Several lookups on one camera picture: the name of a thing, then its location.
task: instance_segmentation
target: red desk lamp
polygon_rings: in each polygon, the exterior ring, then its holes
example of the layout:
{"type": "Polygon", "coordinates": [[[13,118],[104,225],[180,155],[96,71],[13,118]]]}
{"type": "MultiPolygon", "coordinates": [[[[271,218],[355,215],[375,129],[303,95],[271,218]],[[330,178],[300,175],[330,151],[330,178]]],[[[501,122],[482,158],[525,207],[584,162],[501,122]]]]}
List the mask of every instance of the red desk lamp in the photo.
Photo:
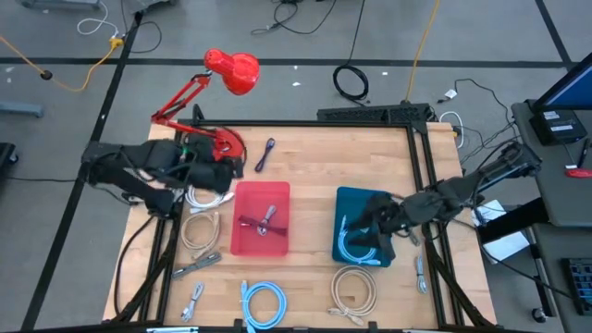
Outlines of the red desk lamp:
{"type": "Polygon", "coordinates": [[[220,74],[227,89],[236,95],[248,93],[259,79],[259,62],[249,54],[237,53],[227,55],[224,52],[211,49],[203,56],[203,64],[208,70],[204,74],[196,74],[173,98],[152,115],[154,124],[168,126],[187,133],[198,133],[214,139],[214,159],[222,157],[242,157],[244,145],[241,136],[231,129],[200,129],[179,124],[171,120],[178,111],[197,96],[210,83],[212,71],[220,74]],[[195,84],[195,90],[186,97],[185,93],[195,84]]]}

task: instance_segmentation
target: gray floor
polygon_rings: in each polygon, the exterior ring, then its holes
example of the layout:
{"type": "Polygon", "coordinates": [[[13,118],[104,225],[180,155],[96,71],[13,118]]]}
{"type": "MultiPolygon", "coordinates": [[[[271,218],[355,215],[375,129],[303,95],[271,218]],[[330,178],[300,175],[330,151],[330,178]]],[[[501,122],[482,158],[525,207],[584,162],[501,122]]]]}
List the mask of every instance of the gray floor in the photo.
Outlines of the gray floor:
{"type": "MultiPolygon", "coordinates": [[[[118,0],[104,0],[109,20],[123,31],[118,0]]],[[[161,46],[152,53],[131,55],[150,58],[199,58],[211,47],[229,52],[252,52],[261,58],[342,59],[349,54],[360,0],[340,0],[325,25],[309,36],[287,31],[252,37],[249,31],[272,22],[267,0],[181,0],[176,7],[160,6],[143,21],[162,28],[161,46]]],[[[425,28],[431,0],[367,0],[354,52],[356,59],[413,59],[425,28]]],[[[572,60],[580,60],[592,48],[592,28],[586,0],[545,0],[550,15],[572,60]]],[[[290,23],[307,30],[330,5],[305,0],[290,23]]],[[[0,31],[26,55],[35,57],[100,57],[112,34],[103,27],[91,36],[76,33],[76,23],[102,13],[50,8],[25,9],[14,1],[0,3],[0,31]]],[[[154,28],[138,33],[134,49],[154,44],[154,28]]],[[[13,55],[4,46],[0,58],[13,55]]],[[[560,61],[535,0],[442,0],[438,17],[427,40],[423,59],[489,61],[560,61]]],[[[49,65],[55,75],[72,85],[81,84],[86,65],[49,65]]],[[[334,66],[264,66],[257,87],[236,97],[225,91],[219,78],[199,96],[208,118],[314,119],[318,108],[351,106],[336,93],[331,73],[334,66]]],[[[372,105],[397,104],[404,95],[410,68],[361,68],[371,84],[372,105]]],[[[0,100],[38,103],[45,107],[41,119],[0,115],[0,142],[18,146],[20,162],[13,176],[73,179],[80,153],[91,136],[115,66],[102,66],[86,92],[65,92],[24,65],[0,62],[0,100]]],[[[137,143],[145,140],[149,115],[181,84],[202,68],[128,65],[106,120],[102,140],[137,143]]],[[[444,105],[436,100],[459,78],[473,78],[494,89],[511,105],[537,98],[565,73],[562,68],[419,68],[412,100],[429,102],[437,112],[453,110],[464,125],[488,137],[505,125],[504,111],[488,92],[470,83],[459,84],[459,96],[444,105]]],[[[345,87],[358,82],[341,78],[345,87]]],[[[498,142],[512,135],[507,132],[498,142]]],[[[468,133],[460,156],[470,153],[478,138],[468,133]]],[[[472,170],[486,153],[469,160],[472,170]]],[[[20,328],[43,264],[56,234],[72,185],[7,181],[0,193],[0,331],[20,328]]],[[[537,196],[531,179],[505,181],[486,193],[488,199],[523,204],[537,196]]],[[[64,251],[37,321],[38,328],[97,323],[121,242],[128,210],[106,194],[86,188],[74,216],[64,251]]],[[[510,264],[532,269],[527,253],[510,264]]],[[[509,328],[559,332],[557,319],[534,323],[530,310],[539,306],[534,284],[504,270],[486,265],[499,322],[509,328]]]]}

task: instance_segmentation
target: monitor screen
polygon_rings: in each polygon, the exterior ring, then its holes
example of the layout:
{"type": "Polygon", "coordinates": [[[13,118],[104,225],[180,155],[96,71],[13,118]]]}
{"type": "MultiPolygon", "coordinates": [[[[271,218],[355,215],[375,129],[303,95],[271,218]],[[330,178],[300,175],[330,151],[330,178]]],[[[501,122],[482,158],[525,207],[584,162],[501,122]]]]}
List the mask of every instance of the monitor screen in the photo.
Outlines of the monitor screen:
{"type": "Polygon", "coordinates": [[[545,109],[592,109],[592,54],[545,92],[536,105],[545,109]]]}

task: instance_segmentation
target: coiled blue cable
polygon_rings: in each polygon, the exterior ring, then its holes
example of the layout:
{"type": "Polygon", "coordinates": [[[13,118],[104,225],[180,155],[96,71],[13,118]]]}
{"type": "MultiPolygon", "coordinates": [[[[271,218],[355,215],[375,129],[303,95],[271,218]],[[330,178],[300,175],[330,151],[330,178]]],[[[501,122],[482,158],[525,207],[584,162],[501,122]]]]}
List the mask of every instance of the coiled blue cable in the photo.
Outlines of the coiled blue cable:
{"type": "Polygon", "coordinates": [[[339,253],[343,259],[353,263],[353,264],[366,264],[366,265],[380,265],[380,260],[372,259],[376,255],[376,249],[371,248],[370,251],[364,256],[355,257],[351,253],[348,252],[348,249],[345,247],[345,237],[348,234],[347,229],[345,228],[345,224],[347,221],[347,217],[343,216],[341,220],[341,230],[339,231],[339,239],[338,239],[338,247],[339,253]]]}
{"type": "Polygon", "coordinates": [[[244,321],[247,322],[247,332],[249,333],[256,333],[256,329],[269,329],[275,327],[277,324],[279,324],[279,322],[281,322],[281,320],[284,318],[284,315],[286,314],[286,308],[288,307],[286,294],[284,294],[284,291],[273,282],[257,282],[249,288],[247,281],[243,280],[240,284],[240,296],[240,301],[242,302],[242,316],[244,317],[244,321]],[[276,315],[264,323],[259,323],[256,321],[251,315],[251,310],[249,309],[249,302],[251,301],[252,296],[260,290],[273,291],[277,296],[277,303],[279,304],[276,315]]]}

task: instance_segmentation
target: wooden tabletop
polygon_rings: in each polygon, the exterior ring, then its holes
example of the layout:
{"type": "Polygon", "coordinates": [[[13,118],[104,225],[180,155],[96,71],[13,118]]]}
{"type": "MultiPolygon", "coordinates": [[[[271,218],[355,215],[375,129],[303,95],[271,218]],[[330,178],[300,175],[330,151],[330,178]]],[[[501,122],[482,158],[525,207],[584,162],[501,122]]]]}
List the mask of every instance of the wooden tabletop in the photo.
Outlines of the wooden tabletop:
{"type": "MultiPolygon", "coordinates": [[[[461,175],[458,155],[450,124],[430,123],[429,138],[438,179],[461,175]]],[[[217,249],[222,253],[220,263],[171,282],[166,309],[167,325],[185,325],[180,314],[189,303],[196,281],[205,284],[204,292],[195,307],[189,325],[233,325],[242,318],[241,282],[273,281],[286,293],[288,311],[280,327],[355,327],[346,317],[329,315],[334,307],[330,281],[343,266],[331,258],[332,234],[335,219],[336,192],[339,186],[383,190],[410,195],[415,193],[413,171],[404,129],[386,128],[317,128],[317,127],[237,127],[248,147],[249,159],[244,180],[277,180],[290,183],[290,250],[285,257],[252,258],[230,253],[233,202],[225,203],[220,213],[221,232],[217,249]],[[276,147],[267,157],[264,172],[253,171],[265,149],[268,138],[276,139],[276,147]]],[[[172,138],[172,129],[154,125],[150,139],[172,138]]],[[[421,140],[417,148],[427,184],[425,160],[421,140]]],[[[148,218],[145,208],[134,207],[129,214],[122,245],[148,218]]],[[[468,213],[460,219],[471,222],[468,213]]],[[[191,228],[195,241],[205,241],[211,227],[207,223],[191,228]]],[[[146,229],[129,247],[122,271],[119,292],[122,307],[133,296],[146,276],[152,248],[155,223],[146,229]]],[[[485,318],[495,322],[495,315],[487,286],[487,279],[475,233],[469,228],[450,224],[450,249],[456,278],[462,289],[485,318]]],[[[371,268],[377,284],[377,306],[363,318],[377,321],[380,328],[436,328],[432,293],[420,294],[416,289],[414,258],[422,252],[407,239],[393,238],[397,258],[388,268],[371,268]]],[[[191,263],[188,250],[180,241],[176,267],[191,263]]],[[[153,294],[158,295],[160,283],[153,294]]],[[[339,292],[348,305],[359,305],[366,297],[364,284],[355,277],[346,278],[339,292]]],[[[447,309],[449,294],[443,290],[447,309]]],[[[153,297],[150,314],[154,317],[157,297],[153,297]]],[[[253,297],[251,310],[258,320],[270,318],[278,301],[270,291],[253,297]]],[[[104,318],[115,315],[113,285],[104,318]]],[[[447,311],[452,323],[451,311],[447,311]]]]}

